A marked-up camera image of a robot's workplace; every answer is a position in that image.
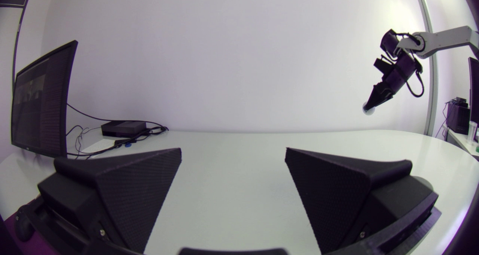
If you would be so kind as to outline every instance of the white wall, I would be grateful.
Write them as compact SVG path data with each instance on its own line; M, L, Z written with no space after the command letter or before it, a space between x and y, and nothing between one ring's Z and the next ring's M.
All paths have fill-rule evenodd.
M424 30L418 1L52 0L42 52L79 41L68 101L104 118L175 130L422 133L428 90L417 99L404 88L373 116L361 111L390 28ZM93 126L71 110L67 121Z
M18 39L16 73L46 53L41 49L50 1L28 0Z
M22 10L19 8L0 7L0 161L15 149L10 144L12 61L21 14Z
M433 32L469 25L477 31L476 23L466 0L426 0ZM469 63L474 57L469 47L457 47L436 54L438 62L438 102L434 134L445 118L442 114L448 100L457 96L469 100Z

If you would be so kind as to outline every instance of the computer monitor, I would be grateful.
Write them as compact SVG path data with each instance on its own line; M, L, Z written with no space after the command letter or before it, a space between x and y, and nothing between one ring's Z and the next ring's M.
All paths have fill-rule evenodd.
M471 121L479 123L479 61L477 59L469 58L469 76L471 79L469 99Z
M68 85L77 49L69 42L17 73L13 90L12 145L50 157L66 157Z

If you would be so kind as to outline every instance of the black 3d-printed part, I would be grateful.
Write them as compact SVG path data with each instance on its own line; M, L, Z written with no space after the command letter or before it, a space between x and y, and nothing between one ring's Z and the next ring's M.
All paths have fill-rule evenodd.
M142 253L181 163L167 149L87 161L57 158L58 173L94 187L127 247Z
M255 251L214 251L183 248L179 255L288 255L282 248Z
M407 160L375 162L291 148L286 164L322 253L339 247L371 189L409 175L412 168Z

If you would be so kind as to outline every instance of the white desk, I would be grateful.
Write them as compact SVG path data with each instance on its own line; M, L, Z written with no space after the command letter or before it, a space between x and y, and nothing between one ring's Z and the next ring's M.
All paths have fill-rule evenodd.
M447 141L450 142L450 143L454 143L458 147L462 148L464 151L467 151L469 154L474 156L474 158L476 158L476 160L479 159L479 153L476 151L476 147L478 146L478 144L476 142L473 142L472 144L468 144L467 143L467 135L456 133L452 129L448 129L448 140Z
M290 255L320 250L289 170L286 147L356 158L413 162L412 175L439 194L441 217L412 254L441 254L455 235L479 182L479 163L445 141L402 131L300 134L175 132L102 156L181 147L183 162L151 233L146 254L182 247L214 250L286 248ZM53 172L30 153L0 164L2 216L33 199Z

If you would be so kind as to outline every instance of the plastic cup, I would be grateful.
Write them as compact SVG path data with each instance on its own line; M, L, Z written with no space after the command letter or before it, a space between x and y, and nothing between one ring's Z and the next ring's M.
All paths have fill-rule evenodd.
M476 134L476 129L478 124L476 122L469 122L469 132L467 133L467 143L474 143L474 135Z

